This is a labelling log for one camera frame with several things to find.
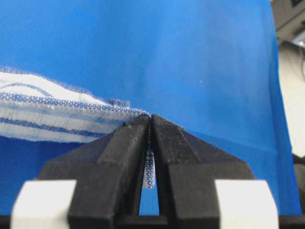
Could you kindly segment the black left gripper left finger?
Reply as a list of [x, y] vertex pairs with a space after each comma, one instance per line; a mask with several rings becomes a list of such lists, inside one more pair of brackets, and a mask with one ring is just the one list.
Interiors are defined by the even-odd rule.
[[124, 196], [141, 177], [150, 118], [45, 163], [13, 206], [13, 229], [112, 229]]

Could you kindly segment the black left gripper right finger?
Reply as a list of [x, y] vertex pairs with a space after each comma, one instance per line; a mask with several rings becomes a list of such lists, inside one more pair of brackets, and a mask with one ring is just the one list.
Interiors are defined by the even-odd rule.
[[172, 229], [276, 229], [277, 207], [249, 165], [154, 114], [160, 213]]

